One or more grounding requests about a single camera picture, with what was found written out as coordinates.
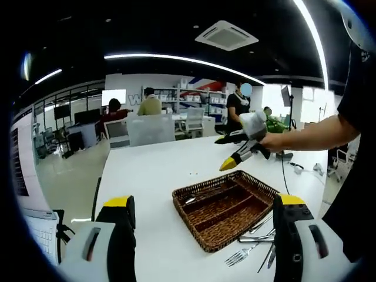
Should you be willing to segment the person's right hand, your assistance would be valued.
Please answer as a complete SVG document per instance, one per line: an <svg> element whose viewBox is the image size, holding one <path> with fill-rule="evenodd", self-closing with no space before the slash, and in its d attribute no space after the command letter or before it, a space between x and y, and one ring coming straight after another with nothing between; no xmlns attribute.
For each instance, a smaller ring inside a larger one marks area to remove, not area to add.
<svg viewBox="0 0 376 282"><path fill-rule="evenodd" d="M285 138L286 135L284 133L267 132L265 137L259 141L259 144L271 152L281 152L287 149Z"/></svg>

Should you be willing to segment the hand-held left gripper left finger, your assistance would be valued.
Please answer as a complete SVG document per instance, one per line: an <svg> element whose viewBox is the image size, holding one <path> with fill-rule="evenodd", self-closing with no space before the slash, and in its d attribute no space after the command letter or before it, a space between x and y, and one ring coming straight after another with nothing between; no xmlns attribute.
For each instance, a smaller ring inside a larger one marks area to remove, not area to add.
<svg viewBox="0 0 376 282"><path fill-rule="evenodd" d="M69 241L59 271L67 281L136 281L132 195L105 202Z"/></svg>

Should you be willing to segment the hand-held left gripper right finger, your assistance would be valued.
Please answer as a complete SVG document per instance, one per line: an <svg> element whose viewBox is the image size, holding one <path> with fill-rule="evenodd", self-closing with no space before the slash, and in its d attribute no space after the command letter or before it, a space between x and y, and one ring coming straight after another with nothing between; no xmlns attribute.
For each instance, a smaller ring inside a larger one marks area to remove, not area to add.
<svg viewBox="0 0 376 282"><path fill-rule="evenodd" d="M273 226L274 281L344 281L357 266L344 254L340 237L297 196L275 196Z"/></svg>

